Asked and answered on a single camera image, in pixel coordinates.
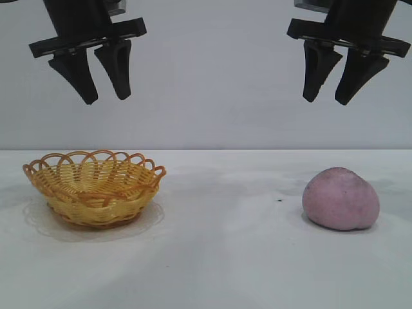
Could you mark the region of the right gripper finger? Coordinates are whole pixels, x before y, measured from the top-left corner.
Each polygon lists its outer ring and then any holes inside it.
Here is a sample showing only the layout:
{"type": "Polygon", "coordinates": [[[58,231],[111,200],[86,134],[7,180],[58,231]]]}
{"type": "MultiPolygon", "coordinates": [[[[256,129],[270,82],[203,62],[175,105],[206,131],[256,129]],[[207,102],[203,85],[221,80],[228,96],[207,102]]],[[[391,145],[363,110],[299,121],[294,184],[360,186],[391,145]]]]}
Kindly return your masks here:
{"type": "Polygon", "coordinates": [[[346,106],[357,92],[388,64],[389,60],[382,55],[363,56],[359,51],[349,50],[344,72],[335,92],[335,100],[346,106]]]}
{"type": "Polygon", "coordinates": [[[342,55],[333,47],[323,46],[317,41],[305,40],[303,47],[305,56],[303,97],[313,102],[330,72],[342,59],[342,55]]]}

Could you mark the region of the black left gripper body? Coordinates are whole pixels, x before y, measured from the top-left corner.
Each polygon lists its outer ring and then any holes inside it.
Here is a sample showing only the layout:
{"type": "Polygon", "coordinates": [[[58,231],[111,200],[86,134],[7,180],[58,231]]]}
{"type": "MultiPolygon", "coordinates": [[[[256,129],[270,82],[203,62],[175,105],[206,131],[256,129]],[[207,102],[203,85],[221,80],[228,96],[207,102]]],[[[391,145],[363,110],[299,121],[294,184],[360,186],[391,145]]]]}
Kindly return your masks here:
{"type": "Polygon", "coordinates": [[[29,44],[32,55],[73,53],[147,33],[139,17],[114,23],[111,18],[126,12],[125,1],[45,1],[56,37],[29,44]]]}

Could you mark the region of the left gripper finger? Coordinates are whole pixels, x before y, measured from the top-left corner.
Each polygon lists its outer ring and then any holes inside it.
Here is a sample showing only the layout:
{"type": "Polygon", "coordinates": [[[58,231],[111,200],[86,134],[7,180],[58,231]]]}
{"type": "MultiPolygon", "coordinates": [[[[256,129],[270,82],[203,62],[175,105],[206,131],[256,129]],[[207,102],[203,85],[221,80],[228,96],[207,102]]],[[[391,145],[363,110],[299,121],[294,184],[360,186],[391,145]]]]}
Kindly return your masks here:
{"type": "Polygon", "coordinates": [[[120,100],[125,100],[131,95],[129,81],[130,52],[130,40],[110,42],[94,51],[120,100]]]}
{"type": "Polygon", "coordinates": [[[87,105],[92,105],[98,99],[85,49],[54,55],[48,64],[71,84],[87,105]]]}

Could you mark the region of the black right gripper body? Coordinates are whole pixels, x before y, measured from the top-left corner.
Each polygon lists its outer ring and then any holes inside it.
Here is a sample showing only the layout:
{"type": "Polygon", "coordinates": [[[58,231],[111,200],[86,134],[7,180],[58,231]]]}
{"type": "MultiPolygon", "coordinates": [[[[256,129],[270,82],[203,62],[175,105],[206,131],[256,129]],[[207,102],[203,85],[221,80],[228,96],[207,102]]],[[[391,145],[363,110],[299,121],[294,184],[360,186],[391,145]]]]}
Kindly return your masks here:
{"type": "Polygon", "coordinates": [[[295,1],[294,6],[326,14],[320,22],[292,19],[287,35],[293,39],[344,46],[364,56],[388,54],[404,58],[411,44],[383,36],[396,1],[295,1]]]}

